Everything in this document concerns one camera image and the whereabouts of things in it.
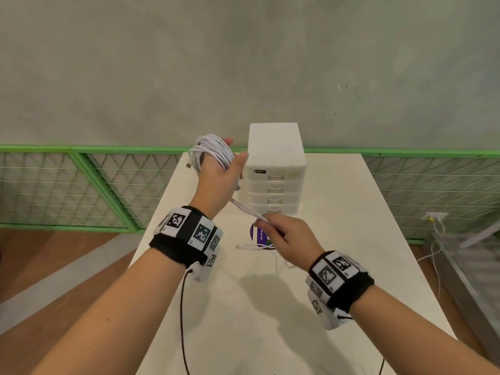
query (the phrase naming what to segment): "white table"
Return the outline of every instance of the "white table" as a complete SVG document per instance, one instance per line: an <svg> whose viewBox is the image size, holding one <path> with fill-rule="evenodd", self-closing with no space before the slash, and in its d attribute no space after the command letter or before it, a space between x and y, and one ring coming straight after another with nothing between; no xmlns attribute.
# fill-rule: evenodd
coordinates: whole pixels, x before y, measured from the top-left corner
<svg viewBox="0 0 500 375"><path fill-rule="evenodd" d="M175 170L132 263L148 248L166 213L187 204L197 175ZM325 249L365 266L376 284L454 336L426 279L358 154L306 154L299 217ZM245 201L245 189L237 194ZM382 357L355 322L323 329L307 298L306 274L288 269L274 251L235 249L249 243L254 218L232 204L216 217L221 254L207 283L186 281L184 332L190 371L197 374L377 374ZM179 330L179 290L138 374L185 374ZM384 375L394 373L386 364Z"/></svg>

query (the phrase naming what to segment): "electrical outlet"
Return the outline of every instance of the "electrical outlet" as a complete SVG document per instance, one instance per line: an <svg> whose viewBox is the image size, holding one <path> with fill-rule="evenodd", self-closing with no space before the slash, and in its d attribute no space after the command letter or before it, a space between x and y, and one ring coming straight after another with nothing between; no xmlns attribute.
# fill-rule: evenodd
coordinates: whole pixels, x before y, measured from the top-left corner
<svg viewBox="0 0 500 375"><path fill-rule="evenodd" d="M434 220L443 221L447 216L448 216L448 213L445 213L445 212L427 212L422 217L422 220L428 220L429 218L433 218Z"/></svg>

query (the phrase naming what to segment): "wrist strap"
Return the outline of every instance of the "wrist strap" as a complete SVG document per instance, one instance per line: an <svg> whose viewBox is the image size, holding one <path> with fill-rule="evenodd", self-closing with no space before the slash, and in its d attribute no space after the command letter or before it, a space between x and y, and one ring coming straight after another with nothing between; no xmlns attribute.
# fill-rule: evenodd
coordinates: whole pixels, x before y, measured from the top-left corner
<svg viewBox="0 0 500 375"><path fill-rule="evenodd" d="M311 291L330 309L349 313L351 305L374 284L357 262L336 251L325 252L309 270Z"/></svg>
<svg viewBox="0 0 500 375"><path fill-rule="evenodd" d="M211 258L223 232L193 207L172 209L154 230L150 247L188 268Z"/></svg>

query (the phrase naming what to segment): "concrete wall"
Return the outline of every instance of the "concrete wall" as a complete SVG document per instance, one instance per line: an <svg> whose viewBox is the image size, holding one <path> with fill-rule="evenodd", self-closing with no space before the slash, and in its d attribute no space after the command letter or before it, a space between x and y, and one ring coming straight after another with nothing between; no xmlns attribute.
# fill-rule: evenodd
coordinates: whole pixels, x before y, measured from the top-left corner
<svg viewBox="0 0 500 375"><path fill-rule="evenodd" d="M0 143L500 149L500 0L0 0Z"/></svg>

